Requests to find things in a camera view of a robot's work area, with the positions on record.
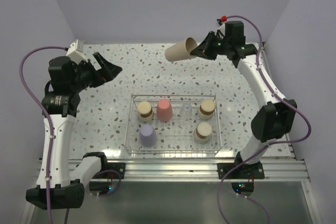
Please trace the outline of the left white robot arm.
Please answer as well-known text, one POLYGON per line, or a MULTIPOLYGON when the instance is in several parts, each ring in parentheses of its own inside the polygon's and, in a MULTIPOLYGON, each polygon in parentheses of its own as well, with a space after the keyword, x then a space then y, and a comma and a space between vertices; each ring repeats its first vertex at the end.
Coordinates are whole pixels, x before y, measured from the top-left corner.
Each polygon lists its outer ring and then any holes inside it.
POLYGON ((98 52, 93 56, 101 67, 98 70, 90 60, 75 62, 68 56, 49 62, 50 81, 40 102, 45 124, 43 159, 36 186, 26 191, 26 200, 40 209, 81 207, 90 180, 94 176, 104 178, 109 172, 103 152, 85 154, 79 166, 69 170, 70 139, 80 92, 110 82, 122 71, 98 52))

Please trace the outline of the tall beige cup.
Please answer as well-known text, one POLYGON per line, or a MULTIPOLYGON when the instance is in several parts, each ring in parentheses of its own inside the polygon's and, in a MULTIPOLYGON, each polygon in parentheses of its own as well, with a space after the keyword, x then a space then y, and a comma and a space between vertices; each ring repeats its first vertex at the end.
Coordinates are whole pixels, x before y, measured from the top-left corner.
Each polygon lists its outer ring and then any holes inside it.
POLYGON ((193 38, 188 37, 183 41, 170 46, 165 51, 165 58, 169 62, 194 59, 196 56, 191 55, 191 51, 197 46, 197 42, 193 38))

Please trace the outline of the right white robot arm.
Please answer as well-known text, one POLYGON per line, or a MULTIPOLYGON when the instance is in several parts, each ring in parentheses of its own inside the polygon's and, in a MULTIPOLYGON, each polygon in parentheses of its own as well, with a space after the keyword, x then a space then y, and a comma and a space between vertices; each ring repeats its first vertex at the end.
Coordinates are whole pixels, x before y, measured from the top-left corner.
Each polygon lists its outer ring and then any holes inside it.
POLYGON ((251 121, 252 136, 237 153, 234 165, 236 176, 246 178, 270 144, 281 141, 290 132, 297 104, 293 99, 288 100, 273 83, 260 61, 260 48, 246 43, 241 18, 223 16, 217 22, 220 28, 209 32, 191 55, 207 60, 226 56, 247 80, 257 100, 259 110, 251 121))

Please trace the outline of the red plastic cup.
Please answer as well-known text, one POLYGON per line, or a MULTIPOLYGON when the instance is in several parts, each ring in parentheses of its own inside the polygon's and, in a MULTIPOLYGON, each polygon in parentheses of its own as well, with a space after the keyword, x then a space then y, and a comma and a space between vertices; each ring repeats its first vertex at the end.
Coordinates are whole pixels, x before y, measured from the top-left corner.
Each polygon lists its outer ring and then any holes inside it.
POLYGON ((162 122, 168 122, 173 117, 173 109, 168 99, 161 99, 156 107, 157 118, 162 122))

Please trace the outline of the cream steel cup brown band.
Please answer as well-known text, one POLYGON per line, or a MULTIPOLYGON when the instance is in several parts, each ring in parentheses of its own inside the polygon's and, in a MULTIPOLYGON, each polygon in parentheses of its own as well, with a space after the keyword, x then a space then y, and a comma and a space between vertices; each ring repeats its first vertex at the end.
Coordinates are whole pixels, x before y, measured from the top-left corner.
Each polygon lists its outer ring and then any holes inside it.
POLYGON ((201 102, 197 113, 200 118, 208 120, 213 116, 215 109, 215 102, 211 99, 205 99, 201 102))

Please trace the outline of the steel cup back row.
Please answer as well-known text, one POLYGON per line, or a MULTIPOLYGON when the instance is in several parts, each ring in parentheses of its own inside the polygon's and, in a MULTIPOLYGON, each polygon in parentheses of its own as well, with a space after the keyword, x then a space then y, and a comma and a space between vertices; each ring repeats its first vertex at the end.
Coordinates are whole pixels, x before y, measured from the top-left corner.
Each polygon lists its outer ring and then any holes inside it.
POLYGON ((212 135, 213 127, 208 122, 201 122, 194 131, 194 140, 198 143, 207 143, 212 135))

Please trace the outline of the clear glass cup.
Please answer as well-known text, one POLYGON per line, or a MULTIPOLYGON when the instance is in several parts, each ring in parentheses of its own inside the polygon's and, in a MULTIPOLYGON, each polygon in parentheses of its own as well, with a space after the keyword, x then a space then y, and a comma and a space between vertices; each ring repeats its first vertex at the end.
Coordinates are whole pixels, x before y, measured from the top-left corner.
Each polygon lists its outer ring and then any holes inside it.
POLYGON ((183 104, 180 110, 180 117, 183 121, 191 121, 193 117, 193 107, 191 103, 183 104))

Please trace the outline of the purple plastic cup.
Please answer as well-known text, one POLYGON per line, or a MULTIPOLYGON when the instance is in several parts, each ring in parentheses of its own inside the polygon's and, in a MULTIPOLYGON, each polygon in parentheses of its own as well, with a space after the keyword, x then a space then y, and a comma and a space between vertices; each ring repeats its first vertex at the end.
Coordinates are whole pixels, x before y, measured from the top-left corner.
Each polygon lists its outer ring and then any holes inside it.
POLYGON ((141 144, 145 147, 152 147, 157 142, 156 132, 154 128, 149 124, 141 126, 139 135, 141 144))

